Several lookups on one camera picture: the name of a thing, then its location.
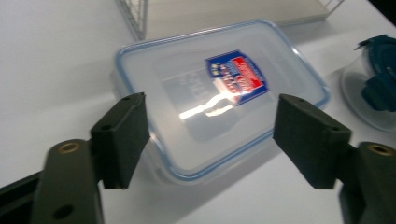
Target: container lid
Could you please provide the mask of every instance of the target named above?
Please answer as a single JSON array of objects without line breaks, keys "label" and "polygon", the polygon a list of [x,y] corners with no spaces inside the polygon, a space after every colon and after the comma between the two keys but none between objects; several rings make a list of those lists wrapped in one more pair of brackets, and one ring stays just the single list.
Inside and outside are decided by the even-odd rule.
[{"label": "container lid", "polygon": [[396,39],[376,36],[359,43],[368,50],[374,74],[366,81],[361,95],[378,111],[396,111]]},{"label": "container lid", "polygon": [[147,95],[151,137],[169,173],[205,177],[271,138],[277,97],[316,106],[328,88],[269,21],[248,21],[122,49],[118,73]]}]

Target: blue container rim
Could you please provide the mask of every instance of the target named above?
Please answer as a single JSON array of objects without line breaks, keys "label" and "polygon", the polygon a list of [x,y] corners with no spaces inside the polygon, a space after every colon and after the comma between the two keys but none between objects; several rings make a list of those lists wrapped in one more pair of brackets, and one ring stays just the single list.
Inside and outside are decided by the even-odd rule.
[{"label": "blue container rim", "polygon": [[[274,23],[271,21],[267,20],[254,20],[254,21],[245,21],[245,22],[240,22],[237,24],[233,25],[228,25],[228,26],[223,26],[220,28],[213,28],[213,29],[208,29],[192,34],[187,34],[187,35],[177,35],[173,37],[167,37],[164,39],[157,39],[157,40],[149,40],[149,41],[144,41],[140,42],[137,44],[133,44],[131,46],[125,47],[121,49],[118,54],[116,55],[116,69],[119,71],[120,76],[122,78],[122,81],[124,82],[128,92],[134,93],[134,88],[129,80],[129,78],[126,75],[125,70],[122,67],[122,57],[134,50],[139,50],[139,49],[147,49],[151,47],[155,47],[158,45],[162,44],[167,44],[167,43],[172,43],[172,42],[177,42],[179,40],[187,39],[187,38],[193,38],[197,36],[205,36],[205,35],[212,35],[215,33],[219,33],[222,31],[226,30],[232,30],[236,28],[241,28],[244,26],[249,26],[249,25],[254,25],[254,24],[263,24],[266,26],[269,26],[270,28],[273,29],[273,31],[279,36],[279,38],[287,45],[290,47],[292,52],[298,57],[298,59],[301,61],[301,63],[304,65],[304,67],[311,73],[313,78],[316,80],[316,82],[321,86],[321,90],[323,92],[324,98],[321,99],[320,101],[316,102],[314,105],[316,107],[322,108],[325,106],[329,101],[330,101],[330,91],[324,81],[319,77],[318,73],[307,63],[306,58],[300,53],[297,48],[295,48],[291,42],[288,40],[288,38],[280,31]],[[201,169],[198,172],[192,173],[192,174],[183,174],[183,172],[179,171],[176,166],[171,162],[170,158],[167,156],[165,149],[163,148],[163,145],[161,144],[161,139],[158,139],[157,137],[152,138],[152,140],[155,142],[155,146],[159,154],[161,155],[161,159],[163,161],[163,164],[165,168],[167,169],[168,173],[172,175],[174,178],[177,180],[185,181],[185,182],[192,182],[195,180],[199,180],[202,177],[212,173],[213,171],[217,170],[221,165],[227,163],[228,161],[231,161],[232,159],[238,157],[239,155],[247,152],[250,148],[258,145],[259,143],[263,142],[267,138],[271,137],[273,134],[273,130],[268,131],[261,136],[257,137],[256,139],[253,139],[250,143],[238,148],[237,150],[233,151],[232,153],[228,154],[227,156],[221,158],[220,160],[214,161],[213,163],[209,164],[205,168]]]}]

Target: brass screw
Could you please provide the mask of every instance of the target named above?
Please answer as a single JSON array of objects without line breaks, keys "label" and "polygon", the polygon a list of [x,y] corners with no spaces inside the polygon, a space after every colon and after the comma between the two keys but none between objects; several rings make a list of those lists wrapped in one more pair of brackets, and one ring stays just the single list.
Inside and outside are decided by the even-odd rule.
[{"label": "brass screw", "polygon": [[374,153],[379,154],[381,156],[393,156],[395,152],[389,147],[380,146],[380,145],[370,145],[368,146],[370,150]]},{"label": "brass screw", "polygon": [[79,149],[79,143],[66,143],[64,145],[62,145],[61,147],[59,147],[59,152],[61,152],[62,154],[67,154],[67,153],[71,153],[76,151],[77,149]]}]

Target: white table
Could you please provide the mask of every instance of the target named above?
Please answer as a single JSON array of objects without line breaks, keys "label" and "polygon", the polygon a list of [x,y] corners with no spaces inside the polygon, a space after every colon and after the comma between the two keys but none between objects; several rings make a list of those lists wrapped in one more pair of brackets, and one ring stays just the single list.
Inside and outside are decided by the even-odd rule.
[{"label": "white table", "polygon": [[[116,102],[109,74],[133,43],[114,1],[0,4],[0,187],[42,169],[53,145],[89,138]],[[334,72],[358,57],[357,43],[396,29],[368,2],[347,0],[326,21],[284,27],[332,91],[325,112],[353,130],[352,145],[396,138],[358,119]],[[102,190],[106,223],[342,223],[335,190],[314,190],[283,154],[242,166],[205,186],[165,188],[143,159],[127,190]]]}]

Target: product label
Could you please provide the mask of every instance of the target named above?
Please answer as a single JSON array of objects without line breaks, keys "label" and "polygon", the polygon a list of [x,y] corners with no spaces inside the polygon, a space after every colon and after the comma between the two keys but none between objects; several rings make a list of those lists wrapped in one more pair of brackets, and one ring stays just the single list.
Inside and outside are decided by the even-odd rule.
[{"label": "product label", "polygon": [[239,50],[206,59],[206,67],[213,84],[236,105],[268,92],[260,69]]}]

